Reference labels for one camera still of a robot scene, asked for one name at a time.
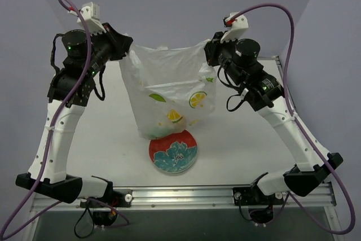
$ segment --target lemon slice print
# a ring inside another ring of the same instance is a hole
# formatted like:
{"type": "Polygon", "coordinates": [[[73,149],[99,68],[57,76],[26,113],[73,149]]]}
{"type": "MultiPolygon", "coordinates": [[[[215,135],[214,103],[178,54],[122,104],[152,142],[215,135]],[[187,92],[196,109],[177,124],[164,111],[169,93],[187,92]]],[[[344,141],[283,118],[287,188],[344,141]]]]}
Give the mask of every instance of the lemon slice print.
{"type": "Polygon", "coordinates": [[[172,109],[168,114],[167,117],[169,120],[172,121],[173,124],[176,124],[178,121],[180,121],[183,117],[174,109],[172,109]]]}
{"type": "Polygon", "coordinates": [[[196,108],[198,105],[200,107],[203,107],[203,104],[200,104],[202,100],[207,96],[207,93],[204,91],[198,91],[196,93],[193,93],[190,97],[190,106],[191,108],[196,108]]]}

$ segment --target floral pattern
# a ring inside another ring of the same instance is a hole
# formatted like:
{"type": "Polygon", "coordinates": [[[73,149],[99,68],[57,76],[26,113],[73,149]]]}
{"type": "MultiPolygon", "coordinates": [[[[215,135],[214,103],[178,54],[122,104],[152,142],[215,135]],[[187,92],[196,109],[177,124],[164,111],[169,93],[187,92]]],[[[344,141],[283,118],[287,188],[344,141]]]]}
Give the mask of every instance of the floral pattern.
{"type": "Polygon", "coordinates": [[[188,147],[184,142],[174,142],[166,151],[154,154],[154,164],[168,173],[179,173],[188,169],[197,158],[197,146],[188,147]]]}

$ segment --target gray floor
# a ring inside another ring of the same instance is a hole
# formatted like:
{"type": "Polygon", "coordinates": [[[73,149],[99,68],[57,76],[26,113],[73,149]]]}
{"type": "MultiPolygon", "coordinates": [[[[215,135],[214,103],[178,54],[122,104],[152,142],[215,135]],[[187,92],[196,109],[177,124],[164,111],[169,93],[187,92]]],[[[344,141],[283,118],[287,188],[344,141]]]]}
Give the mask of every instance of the gray floor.
{"type": "MultiPolygon", "coordinates": [[[[313,208],[313,215],[328,224],[323,208],[313,208]]],[[[244,221],[237,209],[192,211],[127,211],[131,222],[121,229],[96,229],[87,241],[103,240],[277,240],[331,241],[333,237],[318,228],[299,209],[286,209],[273,224],[255,227],[244,221]]],[[[47,212],[39,220],[34,240],[79,240],[73,233],[81,212],[47,212]]],[[[79,233],[90,230],[89,218],[79,225],[79,233]]]]}

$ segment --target round plate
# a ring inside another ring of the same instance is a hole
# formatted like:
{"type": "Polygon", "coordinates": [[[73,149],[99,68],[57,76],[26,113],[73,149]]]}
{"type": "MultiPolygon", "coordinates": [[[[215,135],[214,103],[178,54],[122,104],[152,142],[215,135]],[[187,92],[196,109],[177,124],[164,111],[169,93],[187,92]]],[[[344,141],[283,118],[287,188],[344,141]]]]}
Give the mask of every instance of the round plate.
{"type": "Polygon", "coordinates": [[[187,170],[197,158],[198,147],[194,137],[186,130],[149,144],[153,164],[163,172],[180,173],[187,170]]]}

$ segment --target translucent plastic bag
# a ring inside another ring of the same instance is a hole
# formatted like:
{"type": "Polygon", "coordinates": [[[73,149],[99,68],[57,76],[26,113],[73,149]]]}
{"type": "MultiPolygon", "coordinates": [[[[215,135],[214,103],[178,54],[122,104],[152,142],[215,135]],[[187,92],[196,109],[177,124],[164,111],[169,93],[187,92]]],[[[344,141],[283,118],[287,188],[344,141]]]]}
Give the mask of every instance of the translucent plastic bag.
{"type": "Polygon", "coordinates": [[[216,73],[206,63],[208,41],[172,50],[132,45],[119,61],[141,137],[181,132],[214,111],[216,73]]]}

